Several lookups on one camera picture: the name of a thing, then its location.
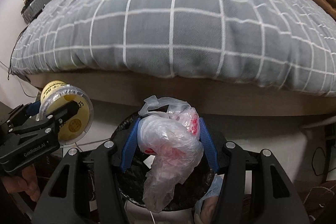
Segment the bed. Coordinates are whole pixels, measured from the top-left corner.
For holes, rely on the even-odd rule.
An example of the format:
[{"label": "bed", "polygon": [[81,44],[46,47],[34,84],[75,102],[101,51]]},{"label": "bed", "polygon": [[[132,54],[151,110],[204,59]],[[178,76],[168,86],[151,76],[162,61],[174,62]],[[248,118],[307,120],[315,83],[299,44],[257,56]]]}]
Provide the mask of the bed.
[{"label": "bed", "polygon": [[335,24],[312,0],[53,0],[11,67],[115,103],[156,94],[203,113],[324,114],[336,110]]}]

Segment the wooden bed frame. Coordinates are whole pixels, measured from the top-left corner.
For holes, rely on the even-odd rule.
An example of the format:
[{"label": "wooden bed frame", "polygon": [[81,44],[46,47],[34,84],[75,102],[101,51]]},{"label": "wooden bed frame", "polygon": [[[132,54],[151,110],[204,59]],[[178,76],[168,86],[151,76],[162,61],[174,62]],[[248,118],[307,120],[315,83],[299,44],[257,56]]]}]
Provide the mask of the wooden bed frame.
[{"label": "wooden bed frame", "polygon": [[199,113],[242,116],[298,116],[336,111],[336,97],[231,84],[209,79],[176,77],[161,79],[133,72],[69,72],[28,75],[31,84],[43,88],[61,80],[84,90],[91,99],[142,106],[151,95],[189,102]]}]

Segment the gray bedsheet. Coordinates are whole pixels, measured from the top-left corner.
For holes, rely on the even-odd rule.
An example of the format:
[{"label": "gray bedsheet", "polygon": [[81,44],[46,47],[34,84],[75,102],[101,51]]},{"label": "gray bedsheet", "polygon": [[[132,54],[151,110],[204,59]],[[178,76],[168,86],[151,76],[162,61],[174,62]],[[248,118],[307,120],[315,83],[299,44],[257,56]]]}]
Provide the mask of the gray bedsheet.
[{"label": "gray bedsheet", "polygon": [[53,0],[16,74],[79,68],[254,82],[333,96],[336,23],[312,0]]}]

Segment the clear plastic lid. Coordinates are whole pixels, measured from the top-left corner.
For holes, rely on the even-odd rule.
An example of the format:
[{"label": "clear plastic lid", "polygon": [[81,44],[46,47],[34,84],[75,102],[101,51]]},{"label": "clear plastic lid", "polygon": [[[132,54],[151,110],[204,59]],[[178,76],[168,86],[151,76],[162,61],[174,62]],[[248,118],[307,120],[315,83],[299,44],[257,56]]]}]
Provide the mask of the clear plastic lid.
[{"label": "clear plastic lid", "polygon": [[80,88],[72,85],[60,85],[49,90],[47,95],[43,94],[39,119],[42,120],[50,112],[63,106],[69,101],[76,101],[79,105],[78,113],[65,123],[61,123],[58,140],[61,145],[68,145],[79,141],[85,136],[92,125],[93,105],[89,97]]}]

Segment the crumpled plastic bag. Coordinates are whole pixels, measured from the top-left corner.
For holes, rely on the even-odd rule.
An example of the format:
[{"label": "crumpled plastic bag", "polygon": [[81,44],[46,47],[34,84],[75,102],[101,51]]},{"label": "crumpled plastic bag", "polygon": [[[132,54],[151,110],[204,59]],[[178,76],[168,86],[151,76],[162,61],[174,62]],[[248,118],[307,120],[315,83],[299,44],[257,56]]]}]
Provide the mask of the crumpled plastic bag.
[{"label": "crumpled plastic bag", "polygon": [[[200,124],[196,110],[187,102],[151,96],[139,111],[138,145],[142,152],[156,155],[146,174],[143,202],[159,213],[174,197],[177,183],[183,184],[203,156],[199,141]],[[169,105],[167,113],[151,111]]]}]

